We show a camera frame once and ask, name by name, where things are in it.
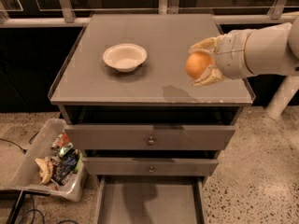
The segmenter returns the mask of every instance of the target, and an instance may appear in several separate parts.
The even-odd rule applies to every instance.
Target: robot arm
[[[262,74],[299,76],[299,18],[260,30],[234,30],[194,44],[189,53],[209,54],[215,59],[193,85]]]

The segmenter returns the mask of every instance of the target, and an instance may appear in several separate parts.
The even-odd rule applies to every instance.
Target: drawer front
[[[67,125],[77,149],[223,150],[234,126]]]
[[[83,158],[90,175],[208,176],[218,165],[206,159]]]

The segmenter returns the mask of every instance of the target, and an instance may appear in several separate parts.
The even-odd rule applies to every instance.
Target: concrete floor
[[[58,116],[0,114],[0,138],[30,148],[29,139],[46,120]],[[233,139],[219,156],[219,166],[204,185],[208,223],[299,223],[299,106],[287,107],[278,120],[270,119],[262,107],[248,107],[235,126]],[[24,155],[3,141],[0,148],[0,189],[4,189]],[[88,177],[78,203],[40,196],[35,196],[35,203],[46,223],[72,219],[88,224],[93,223],[95,194],[95,182]],[[12,204],[0,200],[0,223],[6,223]],[[26,198],[16,223],[31,208]],[[31,223],[31,218],[23,223]]]

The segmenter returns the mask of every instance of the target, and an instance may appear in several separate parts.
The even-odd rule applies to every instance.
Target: bowl
[[[147,52],[136,44],[119,44],[104,52],[104,62],[120,72],[134,71],[147,59]]]

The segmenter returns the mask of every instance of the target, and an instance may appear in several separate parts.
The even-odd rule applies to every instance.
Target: drawer handle
[[[156,144],[156,140],[154,139],[154,137],[152,136],[149,137],[148,144],[149,146],[153,146]]]
[[[149,168],[149,173],[152,175],[153,173],[155,173],[156,169],[154,167],[150,167]]]

